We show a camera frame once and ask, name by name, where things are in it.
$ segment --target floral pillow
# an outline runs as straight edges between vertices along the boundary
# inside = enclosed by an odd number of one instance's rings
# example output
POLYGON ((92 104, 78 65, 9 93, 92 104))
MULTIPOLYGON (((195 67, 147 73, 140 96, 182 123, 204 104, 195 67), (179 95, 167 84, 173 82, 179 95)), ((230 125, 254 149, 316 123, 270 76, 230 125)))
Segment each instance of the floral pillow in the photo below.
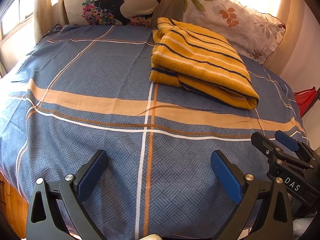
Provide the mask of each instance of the floral pillow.
POLYGON ((64 0, 70 24, 149 27, 161 0, 64 0))
POLYGON ((285 25, 237 0, 183 0, 183 21, 224 36, 241 55, 262 64, 281 42, 285 25))

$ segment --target folded towel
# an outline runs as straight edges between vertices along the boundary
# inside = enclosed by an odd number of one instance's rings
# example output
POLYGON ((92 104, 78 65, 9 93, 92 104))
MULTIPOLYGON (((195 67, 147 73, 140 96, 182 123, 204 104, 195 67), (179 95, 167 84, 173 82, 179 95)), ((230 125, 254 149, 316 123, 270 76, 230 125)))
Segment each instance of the folded towel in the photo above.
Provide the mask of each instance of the folded towel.
POLYGON ((259 101, 250 75, 234 48, 215 32, 168 18, 152 32, 150 80, 254 109, 259 101))

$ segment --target wall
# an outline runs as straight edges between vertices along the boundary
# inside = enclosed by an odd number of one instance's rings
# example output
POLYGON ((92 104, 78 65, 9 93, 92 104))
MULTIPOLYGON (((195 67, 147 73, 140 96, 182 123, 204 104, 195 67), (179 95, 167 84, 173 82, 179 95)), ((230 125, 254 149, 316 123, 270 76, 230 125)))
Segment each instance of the wall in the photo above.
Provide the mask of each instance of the wall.
POLYGON ((0 59, 8 73, 35 46, 33 15, 0 42, 0 59))
MULTIPOLYGON (((318 89, 320 86, 319 57, 320 25, 309 7, 305 4, 304 18, 297 44, 280 77, 295 92, 314 86, 318 89)), ((303 123, 311 147, 313 149, 320 147, 319 102, 303 117, 303 123)))

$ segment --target bed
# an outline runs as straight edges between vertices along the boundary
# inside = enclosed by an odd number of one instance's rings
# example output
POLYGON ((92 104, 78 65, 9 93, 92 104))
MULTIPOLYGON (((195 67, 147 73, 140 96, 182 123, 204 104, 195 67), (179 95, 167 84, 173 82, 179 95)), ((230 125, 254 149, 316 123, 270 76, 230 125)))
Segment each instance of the bed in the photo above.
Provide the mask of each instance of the bed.
POLYGON ((0 80, 0 171, 29 200, 37 178, 62 179, 103 149, 109 166, 84 207, 108 239, 213 237, 235 204, 211 152, 267 179, 250 136, 282 130, 308 143, 298 106, 288 84, 247 57, 253 110, 150 82, 151 31, 66 25, 45 36, 0 80))

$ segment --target screw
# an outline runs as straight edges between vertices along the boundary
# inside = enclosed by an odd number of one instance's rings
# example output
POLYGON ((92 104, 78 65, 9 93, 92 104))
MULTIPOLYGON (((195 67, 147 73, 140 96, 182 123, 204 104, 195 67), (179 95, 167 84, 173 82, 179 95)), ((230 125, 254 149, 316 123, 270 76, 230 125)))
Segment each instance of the screw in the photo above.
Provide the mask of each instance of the screw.
POLYGON ((72 180, 73 179, 73 175, 72 174, 68 174, 64 177, 65 180, 72 180))
POLYGON ((247 174, 247 175, 245 176, 245 179, 246 179, 246 180, 253 180, 253 179, 254 179, 254 176, 253 176, 252 174, 247 174))
POLYGON ((276 182, 281 184, 283 182, 283 180, 281 178, 279 178, 279 177, 276 177, 276 182))
POLYGON ((39 178, 36 180, 36 184, 41 184, 43 182, 43 179, 42 178, 39 178))

